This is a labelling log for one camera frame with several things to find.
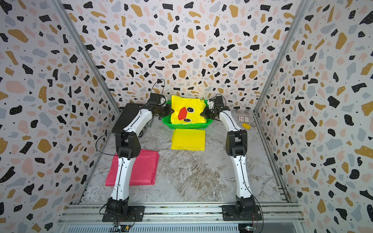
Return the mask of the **plain yellow raincoat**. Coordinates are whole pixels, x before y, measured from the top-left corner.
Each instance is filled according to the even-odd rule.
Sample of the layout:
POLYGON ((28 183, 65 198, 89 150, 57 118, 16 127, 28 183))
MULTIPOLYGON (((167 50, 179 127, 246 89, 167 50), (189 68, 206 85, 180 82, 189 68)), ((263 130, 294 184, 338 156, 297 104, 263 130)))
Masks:
POLYGON ((206 131, 198 129, 175 129, 172 136, 172 150, 204 151, 206 131))

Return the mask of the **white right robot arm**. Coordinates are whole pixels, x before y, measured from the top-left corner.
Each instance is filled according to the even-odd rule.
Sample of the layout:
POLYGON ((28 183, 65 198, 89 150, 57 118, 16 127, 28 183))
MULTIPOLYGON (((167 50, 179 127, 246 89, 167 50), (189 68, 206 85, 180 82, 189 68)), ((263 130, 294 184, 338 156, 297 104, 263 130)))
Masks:
POLYGON ((234 121, 227 106, 206 107, 202 114, 207 119, 221 121, 227 130, 225 150, 233 163, 236 178, 235 214, 240 219, 247 219, 257 212, 246 168, 247 131, 234 121))

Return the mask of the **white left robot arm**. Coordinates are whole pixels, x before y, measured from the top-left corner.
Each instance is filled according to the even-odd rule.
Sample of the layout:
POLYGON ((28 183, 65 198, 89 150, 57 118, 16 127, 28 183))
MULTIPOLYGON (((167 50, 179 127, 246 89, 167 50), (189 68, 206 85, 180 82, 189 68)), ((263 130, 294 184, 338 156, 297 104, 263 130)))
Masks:
POLYGON ((118 169, 112 194, 105 205, 104 222, 142 221, 142 218, 137 217, 136 213, 144 210, 144 206, 128 206, 132 169, 141 152, 138 136, 154 115, 163 118, 172 113, 170 104, 160 106, 128 103, 121 111, 119 119, 112 129, 116 140, 118 169))

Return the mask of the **yellow duck raincoat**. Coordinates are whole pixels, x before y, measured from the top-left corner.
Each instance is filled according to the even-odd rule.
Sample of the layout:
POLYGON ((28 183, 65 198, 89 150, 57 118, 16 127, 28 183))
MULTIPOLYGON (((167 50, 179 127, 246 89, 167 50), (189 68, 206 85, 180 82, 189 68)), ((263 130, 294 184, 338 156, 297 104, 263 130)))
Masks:
POLYGON ((200 99, 182 98, 172 96, 171 114, 172 124, 204 124, 207 120, 201 115, 206 103, 200 99))

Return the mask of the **pink raincoat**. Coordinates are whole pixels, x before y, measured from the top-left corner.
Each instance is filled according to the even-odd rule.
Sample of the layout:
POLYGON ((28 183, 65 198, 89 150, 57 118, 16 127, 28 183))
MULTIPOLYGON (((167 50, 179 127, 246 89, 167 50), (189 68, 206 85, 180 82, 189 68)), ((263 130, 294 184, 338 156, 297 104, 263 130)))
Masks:
MULTIPOLYGON (((142 149, 134 163, 129 185, 154 185, 158 162, 159 154, 157 151, 142 149)), ((106 178, 105 186, 115 185, 117 171, 118 157, 115 156, 112 160, 111 168, 106 178)))

